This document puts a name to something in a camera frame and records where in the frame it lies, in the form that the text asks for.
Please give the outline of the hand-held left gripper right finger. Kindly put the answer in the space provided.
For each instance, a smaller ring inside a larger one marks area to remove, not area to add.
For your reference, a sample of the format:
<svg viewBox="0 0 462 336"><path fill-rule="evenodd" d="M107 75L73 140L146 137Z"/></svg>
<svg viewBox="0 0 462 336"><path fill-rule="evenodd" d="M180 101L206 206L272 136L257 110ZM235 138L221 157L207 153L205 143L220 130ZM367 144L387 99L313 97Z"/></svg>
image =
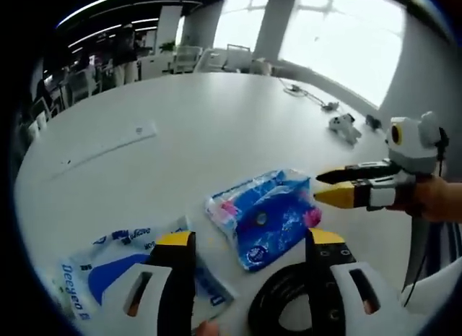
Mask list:
<svg viewBox="0 0 462 336"><path fill-rule="evenodd" d="M396 291L358 262L336 233L305 235L306 289L315 335L405 335L406 310Z"/></svg>

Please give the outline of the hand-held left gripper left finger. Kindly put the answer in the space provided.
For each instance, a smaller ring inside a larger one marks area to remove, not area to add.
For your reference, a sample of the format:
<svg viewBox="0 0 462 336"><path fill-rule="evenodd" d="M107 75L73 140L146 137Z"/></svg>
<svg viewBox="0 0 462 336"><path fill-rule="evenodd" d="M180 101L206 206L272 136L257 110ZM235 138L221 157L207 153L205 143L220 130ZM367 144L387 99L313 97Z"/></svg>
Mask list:
<svg viewBox="0 0 462 336"><path fill-rule="evenodd" d="M167 233L150 254L100 266L100 335L189 335L195 269L193 231Z"/></svg>

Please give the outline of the person's right hand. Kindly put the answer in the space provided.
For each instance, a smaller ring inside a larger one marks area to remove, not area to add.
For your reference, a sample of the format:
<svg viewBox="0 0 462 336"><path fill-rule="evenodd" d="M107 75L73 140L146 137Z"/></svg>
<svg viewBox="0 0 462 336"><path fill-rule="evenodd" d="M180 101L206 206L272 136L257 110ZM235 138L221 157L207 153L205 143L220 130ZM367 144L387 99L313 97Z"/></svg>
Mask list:
<svg viewBox="0 0 462 336"><path fill-rule="evenodd" d="M387 209L433 223L461 224L461 182L447 182L433 176L416 183L407 201L395 202Z"/></svg>

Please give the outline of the person's left hand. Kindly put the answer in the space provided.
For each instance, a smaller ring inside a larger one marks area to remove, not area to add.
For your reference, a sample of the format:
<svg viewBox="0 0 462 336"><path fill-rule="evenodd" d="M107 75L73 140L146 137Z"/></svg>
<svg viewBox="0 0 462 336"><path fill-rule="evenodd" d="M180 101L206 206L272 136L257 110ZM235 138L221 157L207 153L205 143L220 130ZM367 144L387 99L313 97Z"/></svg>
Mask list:
<svg viewBox="0 0 462 336"><path fill-rule="evenodd" d="M204 321L197 327L196 336L219 336L219 325Z"/></svg>

